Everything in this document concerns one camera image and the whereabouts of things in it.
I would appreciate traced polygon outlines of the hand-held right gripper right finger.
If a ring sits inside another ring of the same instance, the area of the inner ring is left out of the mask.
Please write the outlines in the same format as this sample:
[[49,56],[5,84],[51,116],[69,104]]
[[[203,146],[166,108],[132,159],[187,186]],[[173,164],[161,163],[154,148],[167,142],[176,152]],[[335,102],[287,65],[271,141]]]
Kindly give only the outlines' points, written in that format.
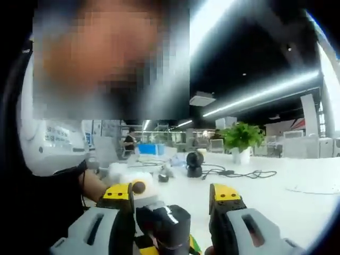
[[229,186],[212,183],[209,231],[215,254],[305,254],[305,249],[281,237],[279,227]]

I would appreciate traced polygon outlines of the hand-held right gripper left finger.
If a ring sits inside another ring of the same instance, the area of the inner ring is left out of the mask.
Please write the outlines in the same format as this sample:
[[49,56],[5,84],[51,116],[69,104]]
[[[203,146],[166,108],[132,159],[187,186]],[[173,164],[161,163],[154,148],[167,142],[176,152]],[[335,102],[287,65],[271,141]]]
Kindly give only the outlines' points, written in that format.
[[115,184],[50,247],[50,254],[133,254],[133,214],[132,184]]

